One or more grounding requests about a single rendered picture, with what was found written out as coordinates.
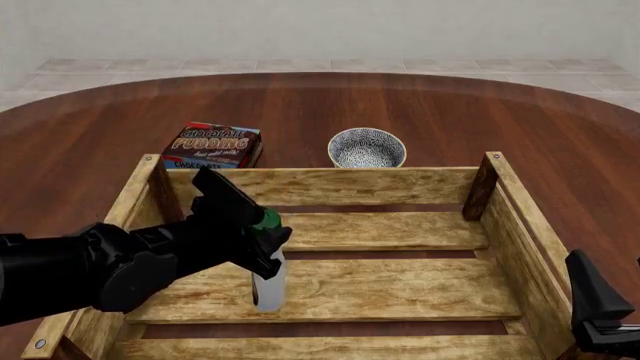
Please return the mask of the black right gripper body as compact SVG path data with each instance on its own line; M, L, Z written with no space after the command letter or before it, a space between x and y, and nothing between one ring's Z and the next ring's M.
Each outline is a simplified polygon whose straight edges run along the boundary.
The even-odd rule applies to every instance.
M640 355L640 325L618 321L583 321L572 325L577 346L585 353Z

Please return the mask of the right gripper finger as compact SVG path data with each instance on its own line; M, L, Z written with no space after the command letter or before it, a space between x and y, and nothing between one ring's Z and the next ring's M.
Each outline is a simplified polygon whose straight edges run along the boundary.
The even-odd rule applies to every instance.
M635 311L606 279L587 254L575 249L565 258L572 295L572 323L622 320Z

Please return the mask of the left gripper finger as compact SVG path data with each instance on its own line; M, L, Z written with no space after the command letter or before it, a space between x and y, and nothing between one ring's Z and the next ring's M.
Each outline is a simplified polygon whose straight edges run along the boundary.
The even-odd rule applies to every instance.
M193 215L226 221L235 227L257 225L264 218L262 207L221 173L201 167L192 185L202 194L192 202Z
M283 260L279 254L292 233L291 227L266 228L256 231L259 266L255 273L264 280L274 278L284 269L286 260Z

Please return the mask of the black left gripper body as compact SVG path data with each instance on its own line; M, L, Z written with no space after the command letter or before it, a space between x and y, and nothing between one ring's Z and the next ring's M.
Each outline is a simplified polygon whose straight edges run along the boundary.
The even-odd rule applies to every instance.
M187 217L194 227L184 253L189 267L213 267L234 263L256 267L260 247L252 226L260 223L260 206L244 196L195 197L192 214Z

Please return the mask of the white bottle with green cap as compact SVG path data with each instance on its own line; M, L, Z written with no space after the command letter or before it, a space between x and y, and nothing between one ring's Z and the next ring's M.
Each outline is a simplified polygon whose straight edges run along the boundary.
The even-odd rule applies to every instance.
M256 230L279 229L282 227L280 215L274 209L265 208L263 220L254 226ZM278 245L270 259L280 262L273 278L265 280L260 275L251 274L252 299L258 311L278 311L285 302L287 261L283 254L283 244Z

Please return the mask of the wooden slat tray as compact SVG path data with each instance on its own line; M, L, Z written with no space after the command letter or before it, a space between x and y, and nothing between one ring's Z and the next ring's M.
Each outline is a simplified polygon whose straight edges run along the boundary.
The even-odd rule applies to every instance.
M463 212L287 214L290 252L471 250L472 259L293 260L276 312L251 303L231 264L191 275L128 315L45 318L26 360L566 360L575 353L566 248L500 152L480 167L241 169L224 175L264 206L460 204ZM505 335L151 340L153 324L499 320Z

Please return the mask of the chocolate pudding box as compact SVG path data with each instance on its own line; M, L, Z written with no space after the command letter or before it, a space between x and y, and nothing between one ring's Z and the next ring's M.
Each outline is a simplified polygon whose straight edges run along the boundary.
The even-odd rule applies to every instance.
M263 150L257 129L190 122L164 149L166 169L254 167Z

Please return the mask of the blue white patterned bowl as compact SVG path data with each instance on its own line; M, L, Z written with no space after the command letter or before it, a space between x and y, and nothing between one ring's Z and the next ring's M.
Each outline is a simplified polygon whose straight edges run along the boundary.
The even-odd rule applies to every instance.
M350 128L331 138L327 152L338 168L395 168L407 159L406 146L387 131Z

